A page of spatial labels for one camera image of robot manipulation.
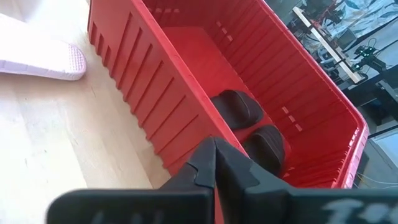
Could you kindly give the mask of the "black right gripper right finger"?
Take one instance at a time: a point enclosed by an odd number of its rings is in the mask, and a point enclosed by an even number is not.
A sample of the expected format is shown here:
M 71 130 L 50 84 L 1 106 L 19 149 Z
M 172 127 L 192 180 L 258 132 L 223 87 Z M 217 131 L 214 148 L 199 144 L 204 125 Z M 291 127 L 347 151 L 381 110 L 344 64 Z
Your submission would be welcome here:
M 392 189 L 300 189 L 215 139 L 216 184 L 226 223 L 397 223 Z

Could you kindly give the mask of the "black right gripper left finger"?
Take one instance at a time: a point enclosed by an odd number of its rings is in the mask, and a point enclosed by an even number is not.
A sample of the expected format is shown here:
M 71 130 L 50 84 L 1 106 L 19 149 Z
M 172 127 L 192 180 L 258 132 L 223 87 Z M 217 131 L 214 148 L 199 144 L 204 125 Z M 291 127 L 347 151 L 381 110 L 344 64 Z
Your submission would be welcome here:
M 74 190 L 49 206 L 46 223 L 213 223 L 216 143 L 204 139 L 158 189 Z

